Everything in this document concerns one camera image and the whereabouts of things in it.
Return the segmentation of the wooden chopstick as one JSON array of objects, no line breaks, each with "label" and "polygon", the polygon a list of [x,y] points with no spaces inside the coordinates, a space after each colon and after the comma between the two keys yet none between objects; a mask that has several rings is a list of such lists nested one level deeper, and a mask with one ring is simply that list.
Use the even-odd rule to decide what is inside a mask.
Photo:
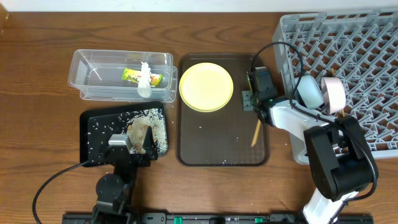
[{"label": "wooden chopstick", "polygon": [[332,77],[328,82],[328,99],[330,114],[339,112],[342,117],[346,116],[346,95],[342,81],[335,76],[335,69],[331,69]]},{"label": "wooden chopstick", "polygon": [[251,147],[254,147],[256,145],[261,127],[262,127],[262,122],[260,120],[258,120],[257,124],[256,124],[256,128],[255,128],[255,132],[254,132],[254,135],[252,138]]}]

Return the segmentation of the light blue bowl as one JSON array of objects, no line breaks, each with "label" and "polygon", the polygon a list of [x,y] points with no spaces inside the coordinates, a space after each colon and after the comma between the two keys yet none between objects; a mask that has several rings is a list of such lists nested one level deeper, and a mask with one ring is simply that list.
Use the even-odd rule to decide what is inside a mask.
[{"label": "light blue bowl", "polygon": [[301,77],[297,91],[308,109],[315,110],[324,103],[318,83],[311,75]]}]

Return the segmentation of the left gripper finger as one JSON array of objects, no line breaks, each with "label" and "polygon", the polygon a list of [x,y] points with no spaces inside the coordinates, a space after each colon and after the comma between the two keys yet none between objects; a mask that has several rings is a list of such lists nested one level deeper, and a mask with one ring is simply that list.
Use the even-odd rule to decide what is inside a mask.
[{"label": "left gripper finger", "polygon": [[109,140],[111,139],[112,134],[110,133],[102,133],[98,137],[98,149],[99,152],[106,152],[109,147]]},{"label": "left gripper finger", "polygon": [[151,126],[147,128],[146,135],[142,143],[142,148],[146,152],[155,152],[155,143]]}]

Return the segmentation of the green snack wrapper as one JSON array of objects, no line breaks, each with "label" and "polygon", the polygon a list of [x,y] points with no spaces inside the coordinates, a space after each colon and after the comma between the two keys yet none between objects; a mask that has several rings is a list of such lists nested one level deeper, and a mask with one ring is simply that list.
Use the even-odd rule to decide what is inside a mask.
[{"label": "green snack wrapper", "polygon": [[[125,68],[123,70],[121,79],[130,81],[130,82],[134,82],[134,83],[139,83],[139,80],[141,79],[141,76],[143,74],[144,73],[142,71]],[[151,87],[157,87],[162,82],[162,80],[163,80],[163,74],[150,73]]]}]

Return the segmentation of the yellow plate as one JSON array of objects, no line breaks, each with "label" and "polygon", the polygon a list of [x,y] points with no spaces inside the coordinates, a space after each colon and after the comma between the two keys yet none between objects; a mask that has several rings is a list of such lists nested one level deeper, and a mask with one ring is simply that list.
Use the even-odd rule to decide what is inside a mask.
[{"label": "yellow plate", "polygon": [[209,113],[221,109],[230,101],[233,91],[233,80],[228,71],[210,62],[189,67],[179,83],[182,101],[199,112]]}]

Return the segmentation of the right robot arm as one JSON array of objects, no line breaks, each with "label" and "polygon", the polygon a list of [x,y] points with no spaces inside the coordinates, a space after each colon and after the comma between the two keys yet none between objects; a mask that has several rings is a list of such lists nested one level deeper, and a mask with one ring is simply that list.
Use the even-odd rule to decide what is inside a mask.
[{"label": "right robot arm", "polygon": [[266,67],[248,72],[248,83],[259,122],[283,129],[305,144],[316,189],[296,223],[338,223],[348,203],[375,192],[377,165],[356,118],[322,116],[278,96]]}]

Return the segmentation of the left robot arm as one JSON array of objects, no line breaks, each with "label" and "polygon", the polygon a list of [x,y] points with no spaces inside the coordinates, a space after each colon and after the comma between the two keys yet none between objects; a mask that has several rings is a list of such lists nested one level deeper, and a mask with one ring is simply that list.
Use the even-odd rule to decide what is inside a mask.
[{"label": "left robot arm", "polygon": [[149,126],[142,143],[143,154],[131,154],[132,143],[127,134],[114,134],[108,147],[100,156],[106,164],[114,167],[112,174],[102,176],[96,184],[98,196],[90,223],[140,223],[141,218],[131,208],[132,193],[139,167],[149,167],[158,159],[158,152]]}]

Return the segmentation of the white napkin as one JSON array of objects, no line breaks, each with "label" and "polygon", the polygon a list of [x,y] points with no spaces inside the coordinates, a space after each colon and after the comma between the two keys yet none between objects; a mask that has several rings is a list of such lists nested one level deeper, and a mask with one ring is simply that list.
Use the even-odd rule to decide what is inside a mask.
[{"label": "white napkin", "polygon": [[141,64],[141,77],[139,78],[137,92],[141,97],[149,98],[152,94],[150,68],[147,62]]}]

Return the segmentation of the pink bowl with rice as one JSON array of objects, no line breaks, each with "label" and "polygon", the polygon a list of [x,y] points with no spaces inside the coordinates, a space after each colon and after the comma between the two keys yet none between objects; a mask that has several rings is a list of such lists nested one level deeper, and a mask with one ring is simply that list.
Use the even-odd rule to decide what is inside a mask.
[{"label": "pink bowl with rice", "polygon": [[328,114],[343,110],[346,106],[346,94],[343,82],[336,77],[324,77],[321,80],[321,91]]}]

